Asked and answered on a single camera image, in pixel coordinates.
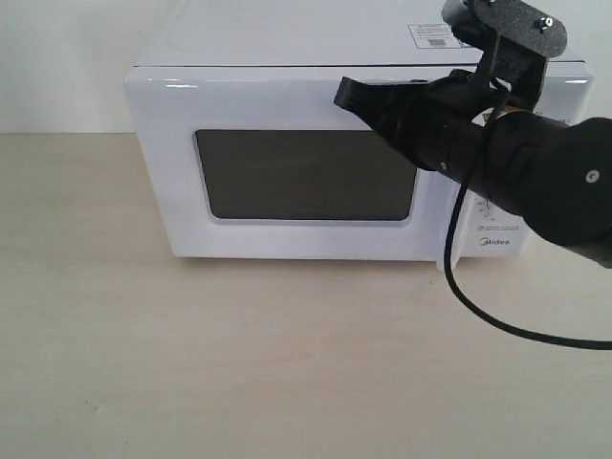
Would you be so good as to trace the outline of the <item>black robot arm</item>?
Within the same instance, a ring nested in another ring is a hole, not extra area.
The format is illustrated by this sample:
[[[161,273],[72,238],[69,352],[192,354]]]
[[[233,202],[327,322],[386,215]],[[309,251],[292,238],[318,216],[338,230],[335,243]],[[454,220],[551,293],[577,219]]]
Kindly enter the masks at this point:
[[[517,110],[478,125],[507,91],[472,73],[403,83],[343,77],[334,103],[413,165],[524,220],[547,242],[611,266],[611,121],[567,125]]]

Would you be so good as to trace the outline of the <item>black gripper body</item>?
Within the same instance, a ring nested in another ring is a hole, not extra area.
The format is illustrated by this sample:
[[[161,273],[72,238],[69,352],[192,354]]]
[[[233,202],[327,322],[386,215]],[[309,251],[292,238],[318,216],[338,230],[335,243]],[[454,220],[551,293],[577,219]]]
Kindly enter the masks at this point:
[[[466,70],[430,82],[390,85],[382,97],[389,120],[381,127],[390,145],[413,164],[447,177],[463,177],[485,141],[474,119],[507,96],[503,83],[479,84]]]

